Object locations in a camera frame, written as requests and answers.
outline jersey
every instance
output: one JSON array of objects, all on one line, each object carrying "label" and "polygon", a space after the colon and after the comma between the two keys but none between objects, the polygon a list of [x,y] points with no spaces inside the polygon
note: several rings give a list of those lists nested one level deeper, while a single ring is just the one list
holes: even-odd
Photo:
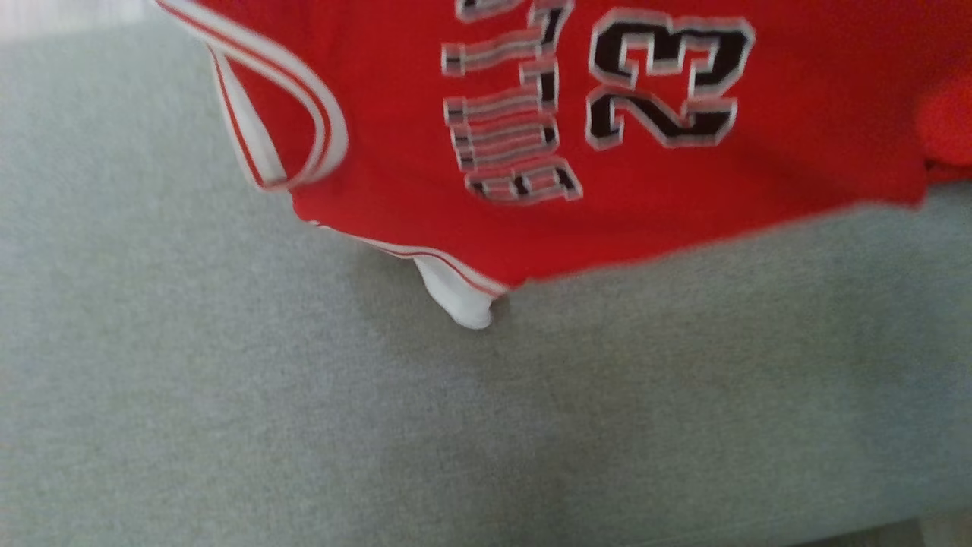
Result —
[{"label": "jersey", "polygon": [[972,164],[967,0],[158,2],[258,186],[490,295]]}]

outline printed number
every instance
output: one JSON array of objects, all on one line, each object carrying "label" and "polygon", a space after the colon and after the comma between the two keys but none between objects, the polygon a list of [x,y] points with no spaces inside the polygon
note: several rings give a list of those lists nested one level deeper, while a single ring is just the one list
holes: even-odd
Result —
[{"label": "printed number", "polygon": [[[595,26],[590,71],[603,84],[587,98],[587,140],[604,150],[624,140],[627,112],[663,146],[714,146],[736,121],[737,100],[724,94],[746,67],[755,33],[743,19],[672,20],[645,10],[614,9]],[[708,53],[691,61],[688,96],[676,111],[658,97],[634,91],[639,79],[631,50],[646,51],[645,75],[684,71],[685,52]]]}]

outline gray upholstery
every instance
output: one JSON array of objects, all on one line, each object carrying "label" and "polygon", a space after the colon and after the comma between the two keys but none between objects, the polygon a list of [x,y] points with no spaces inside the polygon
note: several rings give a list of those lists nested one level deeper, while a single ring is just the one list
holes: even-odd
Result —
[{"label": "gray upholstery", "polygon": [[752,547],[972,504],[972,185],[475,333],[246,186],[167,21],[0,53],[11,545]]}]

